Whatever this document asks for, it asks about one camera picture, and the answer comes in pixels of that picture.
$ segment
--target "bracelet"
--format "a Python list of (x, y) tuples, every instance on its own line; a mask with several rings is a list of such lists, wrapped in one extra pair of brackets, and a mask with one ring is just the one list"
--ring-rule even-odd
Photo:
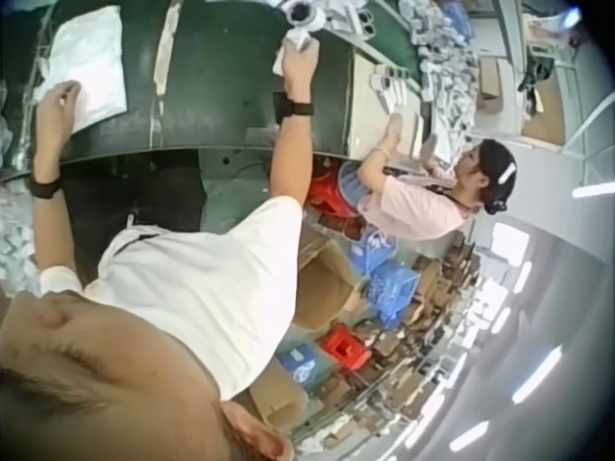
[(382, 152), (383, 154), (385, 154), (385, 155), (386, 155), (386, 158), (387, 158), (387, 159), (391, 160), (391, 153), (390, 153), (390, 152), (388, 152), (388, 151), (387, 151), (386, 149), (384, 149), (383, 147), (375, 147), (375, 148), (374, 148), (374, 149), (372, 149), (372, 150), (373, 150), (374, 152), (376, 152), (376, 151), (380, 151), (380, 152)]

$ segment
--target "hair clip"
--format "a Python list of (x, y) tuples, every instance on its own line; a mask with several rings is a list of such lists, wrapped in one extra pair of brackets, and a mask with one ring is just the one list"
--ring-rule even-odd
[(517, 165), (515, 165), (514, 162), (510, 162), (508, 168), (506, 168), (498, 178), (498, 184), (504, 184), (506, 181), (508, 181), (510, 175), (512, 175), (515, 171), (517, 171)]
[(508, 210), (508, 206), (506, 205), (506, 202), (504, 200), (494, 200), (493, 203), (491, 204), (491, 207), (495, 209), (496, 211), (507, 211)]

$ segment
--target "man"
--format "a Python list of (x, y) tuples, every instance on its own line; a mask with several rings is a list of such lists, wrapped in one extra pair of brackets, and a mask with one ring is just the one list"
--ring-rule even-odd
[(85, 287), (58, 181), (79, 86), (59, 85), (41, 103), (33, 195), (43, 295), (18, 294), (0, 329), (2, 459), (292, 459), (284, 436), (230, 401), (265, 368), (294, 314), (318, 42), (284, 50), (295, 104), (270, 200), (225, 235), (128, 227)]

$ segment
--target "hand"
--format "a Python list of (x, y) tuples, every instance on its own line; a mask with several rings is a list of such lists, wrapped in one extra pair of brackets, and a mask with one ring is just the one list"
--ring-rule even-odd
[(438, 143), (438, 136), (435, 133), (432, 133), (425, 144), (421, 147), (421, 151), (419, 152), (419, 159), (421, 160), (421, 165), (423, 168), (430, 171), (435, 166), (437, 166), (436, 161), (433, 159), (433, 154), (435, 153), (435, 147)]
[(300, 51), (292, 40), (285, 38), (283, 47), (282, 70), (286, 94), (296, 103), (310, 103), (311, 80), (318, 65), (320, 42), (310, 38), (307, 48)]
[(56, 85), (47, 91), (37, 110), (37, 162), (57, 164), (72, 134), (75, 103), (81, 90), (78, 82)]
[(402, 130), (404, 129), (404, 118), (400, 113), (394, 113), (388, 119), (384, 137), (389, 143), (397, 146), (402, 140)]

